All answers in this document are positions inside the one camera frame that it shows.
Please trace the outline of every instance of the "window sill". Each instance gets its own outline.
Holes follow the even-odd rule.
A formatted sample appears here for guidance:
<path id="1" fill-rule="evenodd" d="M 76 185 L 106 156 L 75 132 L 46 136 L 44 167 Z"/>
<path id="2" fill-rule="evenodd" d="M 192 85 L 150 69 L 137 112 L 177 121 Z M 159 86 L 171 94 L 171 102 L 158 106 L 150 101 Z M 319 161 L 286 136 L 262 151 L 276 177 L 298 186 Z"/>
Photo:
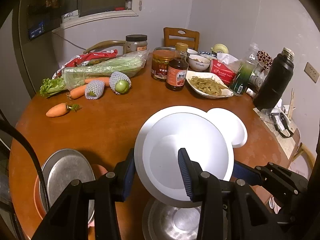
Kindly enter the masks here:
<path id="1" fill-rule="evenodd" d="M 61 23 L 60 28 L 53 30 L 53 32 L 56 32 L 61 29 L 65 30 L 67 28 L 77 26 L 87 22 L 93 22 L 93 21 L 109 19 L 109 18 L 117 18 L 117 17 L 129 17 L 129 16 L 138 16 L 138 14 L 136 14 L 133 10 L 112 11 L 112 12 L 91 14 L 91 15 L 83 16 L 74 20 L 69 20 L 67 22 Z"/>

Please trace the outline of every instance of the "red snack bag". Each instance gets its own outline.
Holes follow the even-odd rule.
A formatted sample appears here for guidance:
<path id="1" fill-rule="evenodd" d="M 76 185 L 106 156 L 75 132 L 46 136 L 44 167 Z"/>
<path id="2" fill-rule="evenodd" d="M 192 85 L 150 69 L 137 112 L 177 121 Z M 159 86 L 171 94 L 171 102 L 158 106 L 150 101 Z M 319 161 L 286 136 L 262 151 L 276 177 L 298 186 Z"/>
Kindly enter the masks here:
<path id="1" fill-rule="evenodd" d="M 116 57 L 118 51 L 110 50 L 104 52 L 89 52 L 87 54 L 82 54 L 80 56 L 75 56 L 67 63 L 65 63 L 56 73 L 54 73 L 52 79 L 61 77 L 61 70 L 65 67 L 78 67 L 78 66 L 91 66 L 98 64 L 102 61 Z"/>
<path id="2" fill-rule="evenodd" d="M 227 86 L 230 85 L 236 75 L 231 69 L 214 58 L 210 62 L 210 72 L 216 74 Z"/>

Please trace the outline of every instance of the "black jar lid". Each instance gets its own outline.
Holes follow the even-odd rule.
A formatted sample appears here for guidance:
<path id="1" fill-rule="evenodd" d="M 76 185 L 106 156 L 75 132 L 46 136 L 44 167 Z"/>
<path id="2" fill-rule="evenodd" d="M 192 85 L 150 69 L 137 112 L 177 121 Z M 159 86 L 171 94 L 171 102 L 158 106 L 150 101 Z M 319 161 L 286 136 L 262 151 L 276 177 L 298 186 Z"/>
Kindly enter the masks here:
<path id="1" fill-rule="evenodd" d="M 132 34 L 125 37 L 126 41 L 146 41 L 147 39 L 148 36 L 142 34 Z"/>

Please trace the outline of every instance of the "green tomato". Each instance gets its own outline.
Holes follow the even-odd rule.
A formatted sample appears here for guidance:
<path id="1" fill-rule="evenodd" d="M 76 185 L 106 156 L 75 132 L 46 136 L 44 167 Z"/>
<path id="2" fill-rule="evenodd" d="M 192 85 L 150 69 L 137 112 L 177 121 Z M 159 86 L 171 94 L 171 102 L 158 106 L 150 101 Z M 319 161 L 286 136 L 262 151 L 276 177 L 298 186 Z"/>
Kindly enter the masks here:
<path id="1" fill-rule="evenodd" d="M 119 80 L 116 84 L 115 90 L 120 93 L 124 94 L 129 90 L 129 82 L 127 80 Z"/>

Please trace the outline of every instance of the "wooden table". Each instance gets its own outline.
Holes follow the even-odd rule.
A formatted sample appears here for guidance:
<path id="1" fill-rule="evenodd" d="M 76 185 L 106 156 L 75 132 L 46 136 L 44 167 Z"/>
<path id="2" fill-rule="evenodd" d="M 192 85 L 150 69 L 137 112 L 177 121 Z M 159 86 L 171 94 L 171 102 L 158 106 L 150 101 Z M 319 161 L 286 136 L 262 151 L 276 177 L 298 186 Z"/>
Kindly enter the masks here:
<path id="1" fill-rule="evenodd" d="M 132 78 L 132 88 L 127 94 L 116 95 L 107 88 L 98 100 L 81 97 L 70 103 L 77 103 L 82 109 L 62 117 L 48 118 L 45 113 L 58 103 L 68 102 L 64 93 L 49 99 L 36 95 L 21 116 L 17 129 L 33 146 L 40 164 L 59 149 L 73 148 L 91 164 L 113 170 L 115 164 L 124 160 L 129 149 L 134 147 L 140 128 L 152 114 L 169 106 L 186 105 L 204 111 L 214 107 L 225 108 L 244 122 L 248 141 L 243 147 L 234 149 L 236 160 L 251 167 L 266 165 L 268 161 L 288 166 L 288 158 L 275 136 L 252 110 L 254 106 L 248 95 L 207 99 L 198 96 L 187 84 L 182 91 L 170 91 L 163 82 L 151 78 L 150 65 L 149 58 L 146 67 Z M 36 176 L 30 156 L 13 140 L 9 160 L 10 191 L 18 219 L 30 238 L 41 222 L 33 200 Z M 267 191 L 262 188 L 255 190 L 264 202 L 267 201 L 270 196 Z M 116 203 L 123 240 L 144 239 L 141 218 L 149 198 L 150 194 L 136 175 L 127 201 Z M 89 239 L 94 239 L 94 228 L 89 231 Z"/>

